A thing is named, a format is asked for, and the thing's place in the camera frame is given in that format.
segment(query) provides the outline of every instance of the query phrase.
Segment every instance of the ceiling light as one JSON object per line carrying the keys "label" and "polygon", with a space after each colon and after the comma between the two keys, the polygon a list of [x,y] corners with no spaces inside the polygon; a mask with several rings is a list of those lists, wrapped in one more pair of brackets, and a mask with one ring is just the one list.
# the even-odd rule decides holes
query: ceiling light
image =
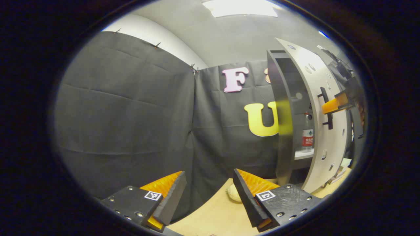
{"label": "ceiling light", "polygon": [[326,34],[324,34],[324,32],[322,32],[322,31],[318,30],[318,33],[319,33],[320,35],[324,36],[325,38],[329,39],[329,37],[328,37]]}
{"label": "ceiling light", "polygon": [[266,0],[211,0],[203,2],[214,17],[231,15],[263,15],[277,17],[273,8],[278,6]]}

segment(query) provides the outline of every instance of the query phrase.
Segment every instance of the wooden table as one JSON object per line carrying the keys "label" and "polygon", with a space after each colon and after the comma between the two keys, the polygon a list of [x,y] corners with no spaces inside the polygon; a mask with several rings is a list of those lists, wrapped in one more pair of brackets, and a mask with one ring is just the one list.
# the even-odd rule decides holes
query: wooden table
{"label": "wooden table", "polygon": [[[324,189],[318,188],[312,194],[316,197],[324,197],[333,193],[351,169],[347,168],[341,179],[328,184]],[[241,202],[233,201],[226,193],[226,189],[233,184],[229,178],[226,183],[199,209],[184,219],[168,226],[169,229],[185,236],[254,236],[259,232],[251,227],[245,207]]]}

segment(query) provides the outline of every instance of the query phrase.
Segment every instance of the plastic bottle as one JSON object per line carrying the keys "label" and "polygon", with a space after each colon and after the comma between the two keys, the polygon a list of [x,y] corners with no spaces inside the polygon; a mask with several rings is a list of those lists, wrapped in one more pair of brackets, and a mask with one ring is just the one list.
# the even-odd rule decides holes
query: plastic bottle
{"label": "plastic bottle", "polygon": [[311,129],[312,116],[305,112],[305,122],[302,131],[302,152],[310,152],[313,144],[314,130]]}

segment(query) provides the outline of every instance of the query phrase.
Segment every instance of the black handle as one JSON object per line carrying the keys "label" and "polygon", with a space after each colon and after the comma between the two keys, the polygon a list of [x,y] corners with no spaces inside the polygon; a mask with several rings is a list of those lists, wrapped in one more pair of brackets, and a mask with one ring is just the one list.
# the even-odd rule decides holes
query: black handle
{"label": "black handle", "polygon": [[[321,87],[321,94],[318,97],[324,97],[324,102],[329,102],[327,92],[325,91],[324,87]],[[328,125],[328,129],[333,129],[333,114],[327,113],[328,122],[322,123],[323,125]]]}

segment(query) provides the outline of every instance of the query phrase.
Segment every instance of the red bottle label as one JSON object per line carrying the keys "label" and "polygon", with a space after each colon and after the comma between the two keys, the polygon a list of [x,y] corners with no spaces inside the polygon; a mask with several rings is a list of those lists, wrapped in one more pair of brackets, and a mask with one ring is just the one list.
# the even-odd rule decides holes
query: red bottle label
{"label": "red bottle label", "polygon": [[312,143],[314,140],[313,136],[314,136],[314,132],[312,129],[305,129],[302,132],[302,146],[304,147],[312,146]]}

